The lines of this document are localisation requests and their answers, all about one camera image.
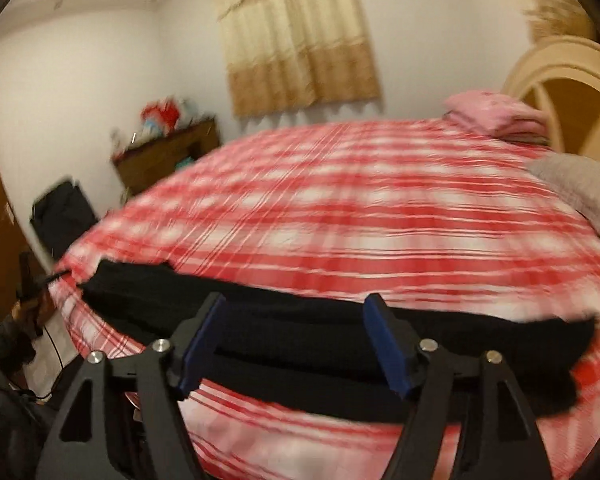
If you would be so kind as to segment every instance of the black cable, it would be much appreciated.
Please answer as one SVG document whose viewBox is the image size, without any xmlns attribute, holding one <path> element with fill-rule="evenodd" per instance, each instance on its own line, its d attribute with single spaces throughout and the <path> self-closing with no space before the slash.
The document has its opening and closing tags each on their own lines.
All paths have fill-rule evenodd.
<svg viewBox="0 0 600 480">
<path fill-rule="evenodd" d="M 56 351 L 56 356 L 58 356 L 58 361 L 60 361 L 60 373 L 62 373 L 64 371 L 64 364 L 62 364 L 62 358 L 60 357 L 60 352 L 58 351 L 58 347 L 56 347 L 56 343 L 54 342 L 54 339 L 51 337 L 51 334 L 49 333 L 49 330 L 46 328 L 46 326 L 44 327 L 46 335 L 48 336 L 49 340 L 51 341 L 51 344 L 54 346 L 54 350 Z M 54 386 L 51 387 L 51 390 L 49 391 L 48 394 L 46 394 L 43 397 L 39 397 L 37 396 L 32 390 L 29 390 L 28 388 L 22 388 L 20 387 L 15 381 L 11 381 L 13 383 L 14 386 L 17 387 L 17 389 L 19 389 L 19 393 L 23 394 L 23 395 L 28 395 L 31 397 L 34 397 L 37 400 L 45 400 L 48 399 L 49 397 L 51 397 L 51 395 L 53 395 L 54 391 L 55 391 L 55 386 L 56 386 L 56 382 L 54 382 Z"/>
</svg>

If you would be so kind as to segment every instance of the gray pillow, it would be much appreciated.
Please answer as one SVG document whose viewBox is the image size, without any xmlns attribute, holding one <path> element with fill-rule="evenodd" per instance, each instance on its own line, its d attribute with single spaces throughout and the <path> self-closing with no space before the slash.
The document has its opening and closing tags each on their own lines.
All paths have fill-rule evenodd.
<svg viewBox="0 0 600 480">
<path fill-rule="evenodd" d="M 583 215 L 600 236 L 600 162 L 571 153 L 534 160 L 527 169 Z"/>
</svg>

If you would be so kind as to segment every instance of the pink pillow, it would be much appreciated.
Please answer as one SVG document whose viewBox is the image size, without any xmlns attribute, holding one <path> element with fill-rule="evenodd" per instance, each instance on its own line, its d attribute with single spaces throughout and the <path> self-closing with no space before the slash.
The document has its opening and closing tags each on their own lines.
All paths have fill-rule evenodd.
<svg viewBox="0 0 600 480">
<path fill-rule="evenodd" d="M 535 121 L 546 124 L 547 115 L 508 95 L 484 90 L 470 90 L 445 101 L 450 112 L 458 112 L 492 136 L 500 136 L 515 121 Z"/>
<path fill-rule="evenodd" d="M 549 145 L 546 126 L 538 121 L 514 120 L 503 129 L 490 132 L 459 112 L 449 112 L 445 115 L 461 128 L 476 131 L 489 137 L 506 140 L 507 142 L 523 142 L 525 144 Z"/>
</svg>

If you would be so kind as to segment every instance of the red object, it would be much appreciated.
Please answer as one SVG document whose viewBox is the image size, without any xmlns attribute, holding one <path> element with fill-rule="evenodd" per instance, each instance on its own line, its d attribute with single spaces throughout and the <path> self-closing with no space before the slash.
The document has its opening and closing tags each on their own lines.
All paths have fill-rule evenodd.
<svg viewBox="0 0 600 480">
<path fill-rule="evenodd" d="M 171 133 L 180 118 L 180 111 L 172 98 L 165 99 L 163 102 L 149 103 L 140 113 L 142 122 L 152 119 L 160 125 L 165 134 Z"/>
<path fill-rule="evenodd" d="M 101 258 L 167 259 L 180 273 L 306 296 L 381 292 L 391 306 L 510 319 L 600 313 L 600 239 L 525 169 L 547 153 L 445 120 L 262 132 L 105 218 L 58 269 L 84 282 Z M 142 350 L 96 316 L 72 280 L 52 294 L 83 356 Z M 600 328 L 574 376 L 577 407 L 539 421 L 557 480 L 600 437 Z M 402 429 L 292 412 L 209 381 L 180 408 L 203 466 L 223 479 L 380 478 Z M 450 428 L 437 479 L 448 478 L 457 440 Z"/>
</svg>

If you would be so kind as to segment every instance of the curtain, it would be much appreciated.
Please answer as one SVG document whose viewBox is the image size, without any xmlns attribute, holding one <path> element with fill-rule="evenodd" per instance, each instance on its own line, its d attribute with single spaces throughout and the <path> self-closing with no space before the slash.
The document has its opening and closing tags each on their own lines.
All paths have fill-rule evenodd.
<svg viewBox="0 0 600 480">
<path fill-rule="evenodd" d="M 357 0 L 215 0 L 236 116 L 380 97 Z"/>
</svg>

